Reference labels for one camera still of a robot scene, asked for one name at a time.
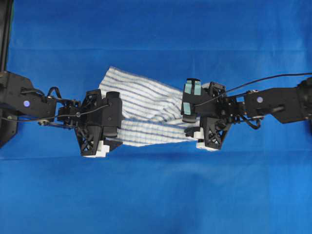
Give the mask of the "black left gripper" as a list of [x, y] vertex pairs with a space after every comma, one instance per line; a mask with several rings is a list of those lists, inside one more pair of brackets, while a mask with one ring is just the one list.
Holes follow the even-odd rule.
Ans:
[[[86, 92], [85, 99], [75, 104], [75, 134], [83, 157], [95, 157], [100, 141], [103, 140], [103, 111], [107, 102], [102, 99], [101, 90]], [[123, 142], [104, 141], [104, 151], [109, 153], [121, 146]]]

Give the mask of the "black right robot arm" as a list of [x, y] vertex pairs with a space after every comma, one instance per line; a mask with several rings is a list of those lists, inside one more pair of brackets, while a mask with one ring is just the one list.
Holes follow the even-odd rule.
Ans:
[[181, 115], [185, 123], [195, 123], [184, 132], [197, 140], [197, 148], [218, 151], [233, 124], [245, 122], [257, 130], [266, 115], [280, 123], [312, 118], [312, 79], [307, 78], [292, 88], [250, 90], [228, 96], [223, 84], [202, 85], [195, 78], [187, 79], [182, 94]]

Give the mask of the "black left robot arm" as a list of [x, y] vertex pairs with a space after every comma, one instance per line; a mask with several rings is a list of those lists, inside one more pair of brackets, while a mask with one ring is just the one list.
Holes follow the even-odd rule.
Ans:
[[58, 87], [47, 94], [36, 89], [30, 79], [8, 71], [0, 74], [0, 144], [16, 134], [18, 123], [73, 129], [83, 157], [105, 157], [122, 145], [117, 141], [123, 121], [119, 92], [86, 92], [83, 101], [61, 97]]

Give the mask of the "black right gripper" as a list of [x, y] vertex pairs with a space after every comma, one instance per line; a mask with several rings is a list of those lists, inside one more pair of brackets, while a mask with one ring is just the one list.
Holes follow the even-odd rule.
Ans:
[[224, 85], [211, 82], [195, 83], [195, 116], [200, 118], [199, 127], [184, 130], [185, 136], [197, 139], [196, 147], [207, 151], [218, 151], [231, 126], [240, 122], [238, 96], [227, 96]]

